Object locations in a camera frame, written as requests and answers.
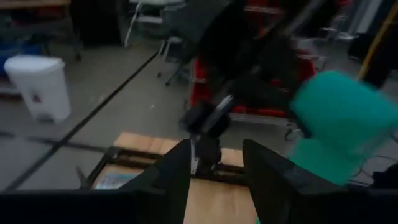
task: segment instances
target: white trash can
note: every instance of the white trash can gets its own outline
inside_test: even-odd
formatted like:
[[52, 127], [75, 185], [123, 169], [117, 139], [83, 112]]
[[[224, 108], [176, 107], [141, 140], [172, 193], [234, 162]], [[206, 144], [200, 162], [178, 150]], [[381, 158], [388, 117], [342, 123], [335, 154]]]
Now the white trash can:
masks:
[[35, 119], [59, 123], [69, 116], [64, 66], [60, 58], [32, 55], [17, 55], [4, 64]]

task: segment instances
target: caster wheel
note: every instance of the caster wheel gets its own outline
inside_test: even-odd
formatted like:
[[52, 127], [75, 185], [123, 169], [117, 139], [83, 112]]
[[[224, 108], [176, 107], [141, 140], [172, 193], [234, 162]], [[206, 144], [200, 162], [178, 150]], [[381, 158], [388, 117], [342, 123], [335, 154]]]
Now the caster wheel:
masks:
[[296, 138], [295, 132], [293, 132], [293, 130], [291, 130], [291, 129], [287, 130], [287, 132], [285, 134], [285, 140], [293, 141], [295, 138]]
[[76, 55], [75, 60], [81, 62], [81, 54]]
[[187, 111], [188, 109], [188, 100], [184, 100], [184, 110]]

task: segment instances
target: black cable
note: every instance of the black cable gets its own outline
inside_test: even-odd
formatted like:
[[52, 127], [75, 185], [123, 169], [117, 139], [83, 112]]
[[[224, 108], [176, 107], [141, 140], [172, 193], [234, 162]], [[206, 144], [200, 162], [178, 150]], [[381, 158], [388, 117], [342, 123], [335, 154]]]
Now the black cable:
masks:
[[11, 184], [9, 184], [4, 192], [17, 189], [23, 184], [32, 174], [34, 174], [45, 162], [47, 162], [62, 146], [64, 146], [71, 138], [79, 132], [102, 108], [104, 108], [126, 85], [135, 78], [138, 73], [144, 69], [149, 62], [151, 62], [157, 55], [157, 52], [152, 55], [146, 62], [144, 62], [126, 81], [120, 84], [110, 95], [108, 95], [104, 101], [102, 101], [90, 114], [80, 121], [69, 133], [67, 133], [61, 140], [54, 144], [51, 149], [38, 159], [32, 166], [30, 166], [22, 175], [17, 177]]
[[[395, 138], [395, 136], [391, 136], [391, 138], [392, 138], [396, 143], [398, 143], [398, 140]], [[360, 174], [365, 174], [367, 177], [373, 179], [372, 175], [371, 175], [370, 173], [366, 172], [366, 171], [363, 169], [363, 167], [364, 167], [365, 164], [368, 162], [368, 160], [373, 159], [373, 158], [383, 158], [383, 159], [392, 160], [392, 161], [394, 161], [394, 162], [398, 162], [398, 159], [394, 159], [394, 158], [391, 158], [391, 157], [388, 157], [388, 156], [382, 156], [382, 155], [371, 156], [371, 157], [369, 157], [368, 159], [366, 159], [366, 160], [362, 163], [361, 168], [359, 168], [359, 171], [358, 171], [354, 176], [352, 176], [352, 178], [355, 178], [355, 177], [359, 176]]]

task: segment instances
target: chair wheel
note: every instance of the chair wheel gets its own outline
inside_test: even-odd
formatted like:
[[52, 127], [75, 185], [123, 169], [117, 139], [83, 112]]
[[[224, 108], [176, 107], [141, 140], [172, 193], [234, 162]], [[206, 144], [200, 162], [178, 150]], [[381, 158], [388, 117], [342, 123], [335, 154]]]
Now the chair wheel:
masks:
[[300, 130], [289, 129], [285, 133], [285, 140], [286, 141], [293, 141], [293, 140], [297, 139], [297, 137], [299, 136], [299, 133], [300, 133]]
[[76, 54], [75, 60], [81, 62], [81, 54]]

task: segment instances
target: cable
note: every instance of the cable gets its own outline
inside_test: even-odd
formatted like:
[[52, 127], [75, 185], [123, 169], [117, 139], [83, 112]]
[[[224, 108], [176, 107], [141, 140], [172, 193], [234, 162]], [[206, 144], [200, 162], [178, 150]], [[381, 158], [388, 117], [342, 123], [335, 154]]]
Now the cable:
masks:
[[360, 174], [365, 174], [367, 177], [373, 179], [372, 175], [371, 175], [370, 173], [366, 172], [366, 171], [363, 169], [363, 167], [364, 167], [365, 164], [368, 162], [368, 160], [373, 159], [373, 158], [383, 158], [383, 159], [389, 159], [389, 160], [394, 161], [394, 162], [398, 162], [398, 159], [394, 159], [394, 158], [391, 158], [391, 157], [388, 157], [388, 156], [382, 156], [382, 155], [371, 156], [371, 157], [369, 157], [368, 159], [366, 159], [366, 160], [363, 162], [361, 168], [359, 168], [359, 171], [358, 171], [354, 176], [352, 176], [352, 178], [355, 178], [355, 177], [359, 176]]

